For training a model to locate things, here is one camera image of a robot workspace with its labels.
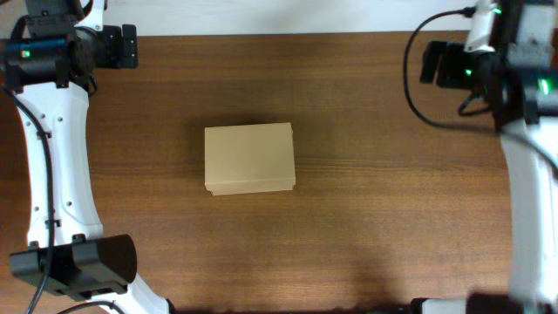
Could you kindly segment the cardboard box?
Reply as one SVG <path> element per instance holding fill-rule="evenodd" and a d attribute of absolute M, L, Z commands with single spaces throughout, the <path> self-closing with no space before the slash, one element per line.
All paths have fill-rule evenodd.
<path fill-rule="evenodd" d="M 212 195 L 289 191 L 296 185 L 290 123 L 204 130 L 205 187 Z"/>

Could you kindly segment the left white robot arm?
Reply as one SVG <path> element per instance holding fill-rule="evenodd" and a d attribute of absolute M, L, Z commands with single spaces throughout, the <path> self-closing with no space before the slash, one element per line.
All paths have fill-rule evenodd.
<path fill-rule="evenodd" d="M 3 91 L 24 129 L 31 186 L 26 249 L 10 255 L 11 274 L 76 310 L 172 313 L 174 305 L 140 277 L 133 239 L 105 236 L 92 196 L 86 145 L 96 69 L 138 65 L 132 24 L 103 22 L 98 1 L 29 1 L 1 55 Z"/>

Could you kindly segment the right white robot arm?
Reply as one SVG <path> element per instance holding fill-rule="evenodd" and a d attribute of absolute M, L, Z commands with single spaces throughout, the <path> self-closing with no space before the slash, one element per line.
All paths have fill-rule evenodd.
<path fill-rule="evenodd" d="M 414 313 L 554 313 L 557 310 L 556 6 L 552 1 L 479 1 L 465 43 L 432 41 L 420 80 L 484 102 L 500 139 L 512 210 L 508 292 L 463 300 L 416 299 Z"/>

